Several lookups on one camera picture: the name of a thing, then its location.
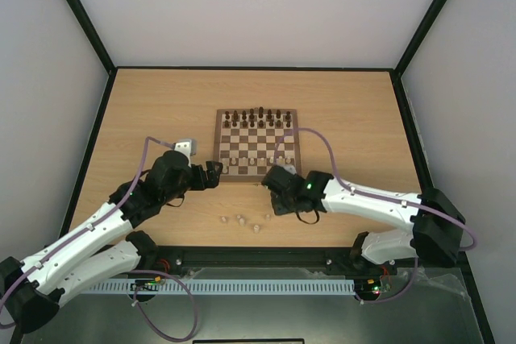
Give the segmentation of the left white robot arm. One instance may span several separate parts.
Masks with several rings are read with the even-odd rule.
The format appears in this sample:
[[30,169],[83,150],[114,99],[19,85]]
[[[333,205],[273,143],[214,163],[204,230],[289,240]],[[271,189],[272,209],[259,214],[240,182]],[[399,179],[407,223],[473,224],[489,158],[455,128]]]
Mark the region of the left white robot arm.
[[78,227],[42,251],[1,262],[1,306],[13,326],[28,334],[50,322],[90,286],[153,265],[157,246],[137,228],[188,191],[218,186],[223,165],[192,164],[187,153],[166,151],[148,170],[121,184]]

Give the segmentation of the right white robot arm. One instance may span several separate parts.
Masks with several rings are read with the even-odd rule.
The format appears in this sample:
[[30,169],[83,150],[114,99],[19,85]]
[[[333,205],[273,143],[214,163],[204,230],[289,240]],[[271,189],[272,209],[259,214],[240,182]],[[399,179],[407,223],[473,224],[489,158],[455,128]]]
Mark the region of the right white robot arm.
[[438,267],[454,267],[458,259],[465,218],[438,189],[395,193],[353,184],[326,172],[300,176],[294,168],[277,165],[261,184],[269,190],[277,216],[348,213],[391,226],[390,231],[357,235],[350,254],[357,271],[367,273],[392,260],[415,258]]

